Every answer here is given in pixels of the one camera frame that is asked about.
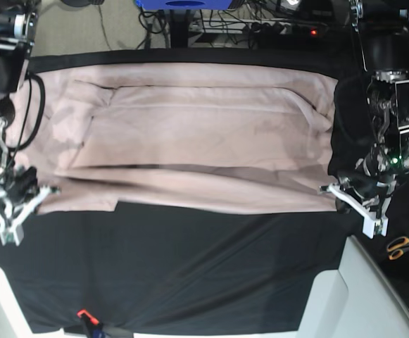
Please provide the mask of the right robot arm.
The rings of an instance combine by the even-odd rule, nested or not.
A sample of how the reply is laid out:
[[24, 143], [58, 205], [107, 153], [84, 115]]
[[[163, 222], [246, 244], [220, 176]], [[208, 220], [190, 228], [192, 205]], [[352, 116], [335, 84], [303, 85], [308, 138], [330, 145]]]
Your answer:
[[39, 185], [37, 170], [16, 165], [16, 155], [34, 140], [41, 125], [45, 98], [30, 136], [16, 145], [6, 143], [6, 131], [16, 119], [10, 95], [24, 83], [36, 82], [45, 94], [42, 79], [27, 70], [38, 21], [40, 1], [0, 1], [0, 240], [3, 245], [20, 245], [23, 223], [58, 187]]

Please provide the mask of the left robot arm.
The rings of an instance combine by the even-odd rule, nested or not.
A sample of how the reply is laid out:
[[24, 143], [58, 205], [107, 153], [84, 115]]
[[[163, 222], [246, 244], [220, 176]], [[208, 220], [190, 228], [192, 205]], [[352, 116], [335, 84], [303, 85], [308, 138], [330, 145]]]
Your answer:
[[349, 7], [353, 52], [362, 65], [337, 88], [360, 93], [368, 134], [354, 143], [367, 151], [320, 190], [335, 196], [339, 212], [361, 215], [363, 234], [373, 238], [386, 235], [387, 209], [409, 175], [409, 6], [350, 1]]

